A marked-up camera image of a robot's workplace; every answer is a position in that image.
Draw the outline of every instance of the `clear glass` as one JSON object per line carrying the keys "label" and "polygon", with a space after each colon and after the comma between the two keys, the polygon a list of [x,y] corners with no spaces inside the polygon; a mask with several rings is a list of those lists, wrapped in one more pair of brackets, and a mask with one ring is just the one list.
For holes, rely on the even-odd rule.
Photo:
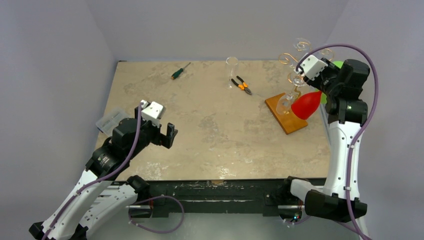
{"label": "clear glass", "polygon": [[318,54],[316,55],[316,57],[318,59],[326,58],[329,61],[333,61],[334,60],[334,51],[329,49],[329,48],[325,48],[325,49],[322,49],[321,51],[319,51]]}
{"label": "clear glass", "polygon": [[235,79],[237,76],[237,73],[239,71],[239,60],[235,56],[230,56],[225,61],[225,73],[227,78],[227,83],[225,84],[226,88],[232,89],[233,87],[236,87],[232,82],[231,79]]}
{"label": "clear glass", "polygon": [[295,85],[289,93],[286,93],[282,97],[280,97],[277,102],[277,107],[275,108],[275,111],[280,115],[289,114],[292,104],[295,102],[296,99],[298,99],[298,97],[300,97],[300,95],[301,92]]}
{"label": "clear glass", "polygon": [[294,59],[291,59],[289,64],[291,68],[296,67],[296,65],[298,64],[298,61],[300,61],[300,59],[305,54],[311,51],[311,42],[302,37],[299,37],[294,40],[293,47],[295,51],[293,55]]}
{"label": "clear glass", "polygon": [[294,70],[290,71],[287,76],[287,79],[290,83],[294,84],[297,87],[304,87],[307,83],[304,81],[303,77],[297,74]]}

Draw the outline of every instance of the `table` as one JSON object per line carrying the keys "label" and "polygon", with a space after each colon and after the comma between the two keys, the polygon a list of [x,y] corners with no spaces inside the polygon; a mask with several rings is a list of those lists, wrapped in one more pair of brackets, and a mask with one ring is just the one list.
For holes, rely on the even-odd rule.
{"label": "table", "polygon": [[[188,62],[124,62],[116,67],[105,113],[115,107],[130,116],[139,101],[166,107],[162,133],[178,129],[173,147],[150,144],[117,180],[322,178],[330,150],[319,111],[309,125],[286,135],[265,99],[292,88],[289,69],[278,61],[240,61],[238,74],[253,95],[226,89],[224,61],[193,61],[175,80],[171,74]],[[106,135],[99,133],[96,147]]]}

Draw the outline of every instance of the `wooden board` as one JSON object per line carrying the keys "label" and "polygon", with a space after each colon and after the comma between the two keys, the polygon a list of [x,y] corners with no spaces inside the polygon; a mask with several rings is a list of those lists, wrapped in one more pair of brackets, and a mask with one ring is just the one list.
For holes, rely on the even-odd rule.
{"label": "wooden board", "polygon": [[281,94],[278,94],[276,96],[266,99],[265,104],[268,106],[272,115],[274,115],[275,119],[277,120],[279,125],[282,127],[285,134],[291,134],[296,132],[299,129],[303,129],[304,127],[306,127],[308,125],[308,122],[298,118],[292,111],[284,115],[280,115],[277,113],[277,110],[276,110],[277,103],[284,94],[285,93],[283,92]]}

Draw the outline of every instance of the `red object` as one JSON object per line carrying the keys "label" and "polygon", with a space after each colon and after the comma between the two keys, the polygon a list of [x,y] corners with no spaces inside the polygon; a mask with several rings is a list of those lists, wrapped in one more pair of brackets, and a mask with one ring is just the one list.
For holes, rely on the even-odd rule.
{"label": "red object", "polygon": [[315,91],[300,96],[292,105],[291,110],[298,118],[308,119],[320,106],[321,91]]}

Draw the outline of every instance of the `metal rod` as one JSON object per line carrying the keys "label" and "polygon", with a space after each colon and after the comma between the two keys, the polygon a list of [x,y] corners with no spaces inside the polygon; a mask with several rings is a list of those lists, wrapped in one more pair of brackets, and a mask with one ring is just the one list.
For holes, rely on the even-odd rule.
{"label": "metal rod", "polygon": [[189,62],[187,65],[185,65],[182,69],[185,70],[187,68],[188,65],[190,65],[191,62]]}
{"label": "metal rod", "polygon": [[[145,210],[149,210],[150,206],[148,205],[129,205],[126,206],[127,209],[145,209]],[[278,209],[298,209],[299,206],[298,205],[278,205]]]}

